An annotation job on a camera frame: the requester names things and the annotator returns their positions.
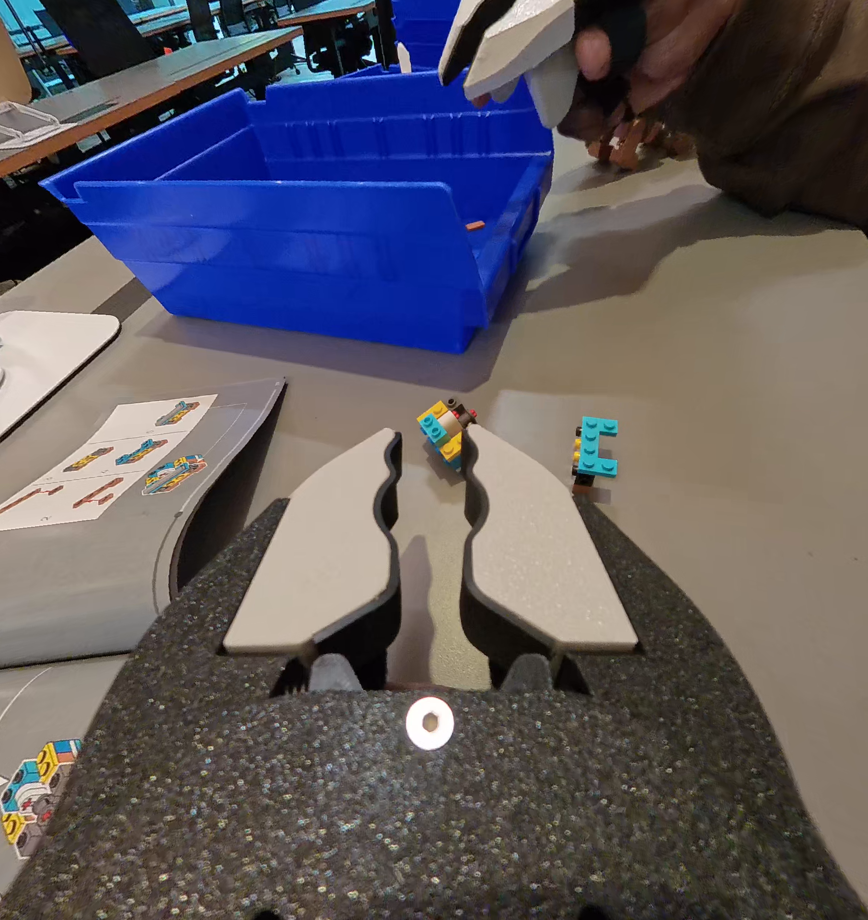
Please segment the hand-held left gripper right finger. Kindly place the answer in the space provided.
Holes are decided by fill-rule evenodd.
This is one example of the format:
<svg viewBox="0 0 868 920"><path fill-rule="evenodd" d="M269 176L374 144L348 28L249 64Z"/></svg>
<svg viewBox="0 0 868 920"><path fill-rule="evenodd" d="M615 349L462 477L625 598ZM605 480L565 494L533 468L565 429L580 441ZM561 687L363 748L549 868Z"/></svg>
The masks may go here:
<svg viewBox="0 0 868 920"><path fill-rule="evenodd" d="M463 433L463 631L491 661L629 654L639 644L578 507L544 466L481 425Z"/></svg>

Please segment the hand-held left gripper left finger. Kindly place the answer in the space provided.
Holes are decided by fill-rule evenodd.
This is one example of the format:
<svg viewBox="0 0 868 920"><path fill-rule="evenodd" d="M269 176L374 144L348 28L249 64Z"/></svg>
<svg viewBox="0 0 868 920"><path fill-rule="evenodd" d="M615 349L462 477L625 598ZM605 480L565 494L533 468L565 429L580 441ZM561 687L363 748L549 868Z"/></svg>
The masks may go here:
<svg viewBox="0 0 868 920"><path fill-rule="evenodd" d="M289 499L225 635L229 653L386 655L402 621L392 530L402 435L383 428L321 467Z"/></svg>

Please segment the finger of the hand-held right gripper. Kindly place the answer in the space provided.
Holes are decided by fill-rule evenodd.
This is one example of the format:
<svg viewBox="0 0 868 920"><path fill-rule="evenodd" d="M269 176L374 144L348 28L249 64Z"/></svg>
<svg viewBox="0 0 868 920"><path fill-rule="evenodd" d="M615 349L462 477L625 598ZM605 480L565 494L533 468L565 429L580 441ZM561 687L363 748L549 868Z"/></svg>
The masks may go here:
<svg viewBox="0 0 868 920"><path fill-rule="evenodd" d="M572 102L575 18L573 1L515 2L486 30L468 67L466 98L505 101L523 77L534 102Z"/></svg>
<svg viewBox="0 0 868 920"><path fill-rule="evenodd" d="M515 1L461 1L441 52L439 78L448 86L474 60L486 30L507 14Z"/></svg>

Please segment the yellow and black brick assembly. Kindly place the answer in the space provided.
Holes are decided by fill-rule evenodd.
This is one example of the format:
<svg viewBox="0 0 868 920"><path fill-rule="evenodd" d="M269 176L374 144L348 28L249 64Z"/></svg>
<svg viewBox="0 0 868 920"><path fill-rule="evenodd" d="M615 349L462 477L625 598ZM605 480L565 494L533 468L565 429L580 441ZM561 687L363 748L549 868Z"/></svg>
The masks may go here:
<svg viewBox="0 0 868 920"><path fill-rule="evenodd" d="M595 477L593 475L582 473L580 470L581 433L582 427L578 425L573 448L572 475L574 480L572 485L572 492L576 495L588 495L590 489L593 487Z"/></svg>

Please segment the multicoloured brick model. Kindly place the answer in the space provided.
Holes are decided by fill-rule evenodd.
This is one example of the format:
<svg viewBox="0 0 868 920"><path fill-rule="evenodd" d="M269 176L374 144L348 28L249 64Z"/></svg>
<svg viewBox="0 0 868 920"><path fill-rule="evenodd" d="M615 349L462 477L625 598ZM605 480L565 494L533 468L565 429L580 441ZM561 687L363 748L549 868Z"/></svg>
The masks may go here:
<svg viewBox="0 0 868 920"><path fill-rule="evenodd" d="M428 443L445 465L460 473L463 465L463 431L478 423L477 412L473 408L466 408L458 398L451 397L435 403L419 415L417 421Z"/></svg>

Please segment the blue storage bin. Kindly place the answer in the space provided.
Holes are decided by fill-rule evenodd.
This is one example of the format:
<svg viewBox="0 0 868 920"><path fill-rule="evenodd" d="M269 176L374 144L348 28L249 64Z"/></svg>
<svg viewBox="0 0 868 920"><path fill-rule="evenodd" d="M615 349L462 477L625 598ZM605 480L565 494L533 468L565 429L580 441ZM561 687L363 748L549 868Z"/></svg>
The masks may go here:
<svg viewBox="0 0 868 920"><path fill-rule="evenodd" d="M414 70L437 71L460 1L392 1L396 40Z"/></svg>
<svg viewBox="0 0 868 920"><path fill-rule="evenodd" d="M476 108L435 72L343 77L271 86L251 106L271 160L337 160L552 154L526 86Z"/></svg>
<svg viewBox="0 0 868 920"><path fill-rule="evenodd" d="M234 90L41 185L175 316L465 351L554 152L271 160L251 121L265 100Z"/></svg>

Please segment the person's right forearm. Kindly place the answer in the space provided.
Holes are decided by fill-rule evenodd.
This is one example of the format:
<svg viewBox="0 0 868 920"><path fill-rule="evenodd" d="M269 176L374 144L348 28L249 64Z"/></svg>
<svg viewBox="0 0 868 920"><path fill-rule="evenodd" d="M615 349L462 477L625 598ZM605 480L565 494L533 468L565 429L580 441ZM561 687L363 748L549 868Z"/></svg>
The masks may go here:
<svg viewBox="0 0 868 920"><path fill-rule="evenodd" d="M868 1L740 2L662 109L717 189L868 234Z"/></svg>

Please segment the white desk stand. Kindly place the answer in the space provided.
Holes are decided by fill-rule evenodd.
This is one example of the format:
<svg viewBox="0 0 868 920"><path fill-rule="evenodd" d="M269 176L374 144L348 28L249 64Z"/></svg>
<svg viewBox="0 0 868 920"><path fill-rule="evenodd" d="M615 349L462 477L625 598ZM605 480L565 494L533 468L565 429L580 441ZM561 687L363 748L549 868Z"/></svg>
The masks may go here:
<svg viewBox="0 0 868 920"><path fill-rule="evenodd" d="M0 314L0 440L89 363L121 328L113 316Z"/></svg>

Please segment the person's right hand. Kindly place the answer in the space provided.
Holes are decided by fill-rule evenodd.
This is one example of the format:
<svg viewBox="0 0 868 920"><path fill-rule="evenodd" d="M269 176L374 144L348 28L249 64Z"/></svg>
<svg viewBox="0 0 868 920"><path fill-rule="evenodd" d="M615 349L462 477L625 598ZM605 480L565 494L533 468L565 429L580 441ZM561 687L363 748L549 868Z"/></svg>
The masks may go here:
<svg viewBox="0 0 868 920"><path fill-rule="evenodd" d="M658 106L689 78L708 46L727 24L739 1L647 1L647 43L629 74L627 103L611 115L578 93L563 121L561 135L593 143L619 123Z"/></svg>

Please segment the tan and brown brick dinosaur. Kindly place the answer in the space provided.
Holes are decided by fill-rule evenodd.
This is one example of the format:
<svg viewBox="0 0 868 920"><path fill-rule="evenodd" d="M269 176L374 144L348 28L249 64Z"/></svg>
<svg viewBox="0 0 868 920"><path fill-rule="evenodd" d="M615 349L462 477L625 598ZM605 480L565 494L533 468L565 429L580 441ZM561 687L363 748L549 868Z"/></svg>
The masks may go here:
<svg viewBox="0 0 868 920"><path fill-rule="evenodd" d="M637 118L625 121L587 145L588 153L601 165L635 173L665 159L684 160L696 156L693 138L672 130L663 121Z"/></svg>

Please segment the brick instruction booklet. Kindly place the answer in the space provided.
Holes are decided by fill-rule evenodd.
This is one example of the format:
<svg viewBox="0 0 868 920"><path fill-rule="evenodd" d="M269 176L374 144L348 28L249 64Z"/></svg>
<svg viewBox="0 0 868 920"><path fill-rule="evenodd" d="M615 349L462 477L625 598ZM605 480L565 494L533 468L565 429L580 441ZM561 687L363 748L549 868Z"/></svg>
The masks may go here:
<svg viewBox="0 0 868 920"><path fill-rule="evenodd" d="M0 500L0 902L43 844L127 654L177 592L189 523L286 387L112 405Z"/></svg>

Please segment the long wooden office table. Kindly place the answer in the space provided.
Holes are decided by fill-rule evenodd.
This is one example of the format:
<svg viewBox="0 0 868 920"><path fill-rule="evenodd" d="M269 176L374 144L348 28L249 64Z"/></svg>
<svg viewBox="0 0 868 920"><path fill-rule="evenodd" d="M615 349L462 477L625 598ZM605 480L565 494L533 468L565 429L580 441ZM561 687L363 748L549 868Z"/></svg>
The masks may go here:
<svg viewBox="0 0 868 920"><path fill-rule="evenodd" d="M300 35L302 28L293 27L198 42L57 96L39 99L34 103L36 110L71 126L30 146L0 150L0 179L159 106Z"/></svg>

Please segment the row of black office chairs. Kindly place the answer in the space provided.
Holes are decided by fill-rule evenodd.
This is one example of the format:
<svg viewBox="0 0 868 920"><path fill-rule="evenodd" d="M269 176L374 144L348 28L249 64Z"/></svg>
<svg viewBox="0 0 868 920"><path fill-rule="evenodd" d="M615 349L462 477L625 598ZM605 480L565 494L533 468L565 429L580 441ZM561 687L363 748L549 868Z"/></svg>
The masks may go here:
<svg viewBox="0 0 868 920"><path fill-rule="evenodd" d="M123 72L162 56L117 1L44 1L91 79Z"/></svg>

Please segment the clear acrylic stand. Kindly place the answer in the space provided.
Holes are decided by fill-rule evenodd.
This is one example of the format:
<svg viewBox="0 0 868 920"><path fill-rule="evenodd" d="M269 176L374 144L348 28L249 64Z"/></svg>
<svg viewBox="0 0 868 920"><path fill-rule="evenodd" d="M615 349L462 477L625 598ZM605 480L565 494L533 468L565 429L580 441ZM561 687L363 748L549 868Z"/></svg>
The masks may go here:
<svg viewBox="0 0 868 920"><path fill-rule="evenodd" d="M75 126L39 109L4 101L0 103L0 150L23 149Z"/></svg>

